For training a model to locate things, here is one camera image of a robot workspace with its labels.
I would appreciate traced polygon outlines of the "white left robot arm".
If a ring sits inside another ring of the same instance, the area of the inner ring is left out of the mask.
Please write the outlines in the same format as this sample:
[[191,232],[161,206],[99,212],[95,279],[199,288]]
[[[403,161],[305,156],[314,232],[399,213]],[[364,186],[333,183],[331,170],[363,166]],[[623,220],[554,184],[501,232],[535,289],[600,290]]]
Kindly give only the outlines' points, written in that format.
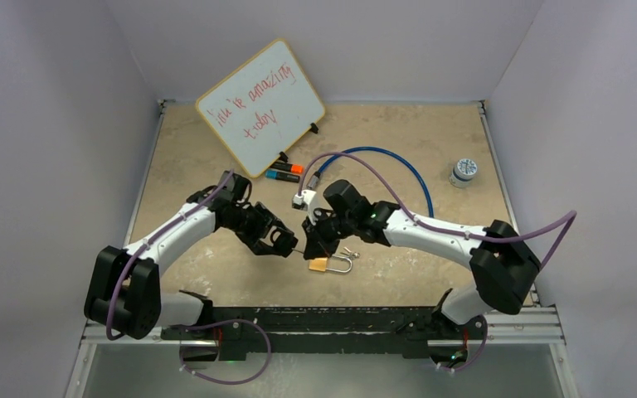
[[95,259],[84,304],[85,317],[105,328],[110,341],[142,339],[155,327],[182,327],[203,339],[214,328],[212,301],[180,290],[165,294],[161,278],[197,242],[220,229],[231,231],[253,255],[288,257],[295,233],[261,202],[251,203],[252,184],[232,170],[216,185],[193,193],[160,227],[123,248],[107,246]]

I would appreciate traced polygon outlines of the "silver key bunch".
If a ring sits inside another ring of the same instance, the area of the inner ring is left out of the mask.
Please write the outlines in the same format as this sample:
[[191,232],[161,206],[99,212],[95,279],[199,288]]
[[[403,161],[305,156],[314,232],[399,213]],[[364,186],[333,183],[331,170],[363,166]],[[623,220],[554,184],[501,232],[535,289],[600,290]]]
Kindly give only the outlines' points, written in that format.
[[340,252],[340,254],[352,260],[359,259],[361,256],[359,252],[350,250],[348,247],[344,247],[343,250]]

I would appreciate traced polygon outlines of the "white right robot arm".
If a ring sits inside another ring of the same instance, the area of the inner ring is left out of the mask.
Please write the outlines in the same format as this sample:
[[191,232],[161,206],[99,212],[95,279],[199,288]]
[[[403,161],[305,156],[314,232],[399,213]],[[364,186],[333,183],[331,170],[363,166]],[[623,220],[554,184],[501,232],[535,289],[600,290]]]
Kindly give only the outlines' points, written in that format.
[[368,244],[419,250],[471,272],[470,285],[446,292],[437,304],[432,325],[442,337],[453,337],[471,319],[491,311],[520,313],[542,268],[505,221],[467,226],[415,215],[397,203],[370,202],[346,180],[330,184],[323,197],[327,209],[317,206],[311,190],[292,199],[293,208],[306,213],[305,259],[332,255],[342,240],[357,237]]

